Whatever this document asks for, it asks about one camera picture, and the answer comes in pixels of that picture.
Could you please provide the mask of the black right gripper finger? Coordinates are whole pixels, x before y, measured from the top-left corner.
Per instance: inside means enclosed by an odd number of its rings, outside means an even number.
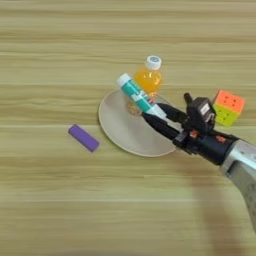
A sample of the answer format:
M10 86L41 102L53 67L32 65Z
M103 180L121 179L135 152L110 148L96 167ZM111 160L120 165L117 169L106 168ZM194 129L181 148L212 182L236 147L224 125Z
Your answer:
M166 121L155 115L142 113L142 117L156 132L169 140L174 140L179 135L178 130L170 127Z
M168 120L170 120L172 122L183 124L188 118L186 113L171 105L159 103L158 106L166 114L166 117L164 119L158 118L158 121L160 123L166 123Z

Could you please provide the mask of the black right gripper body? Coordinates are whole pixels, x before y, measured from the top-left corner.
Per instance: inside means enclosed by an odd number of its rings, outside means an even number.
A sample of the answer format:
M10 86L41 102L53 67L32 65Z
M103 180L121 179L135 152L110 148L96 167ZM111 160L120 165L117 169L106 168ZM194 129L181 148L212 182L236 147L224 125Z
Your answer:
M231 146L238 140L218 131L192 136L188 131L173 129L173 143L188 154L200 155L215 165L221 165Z

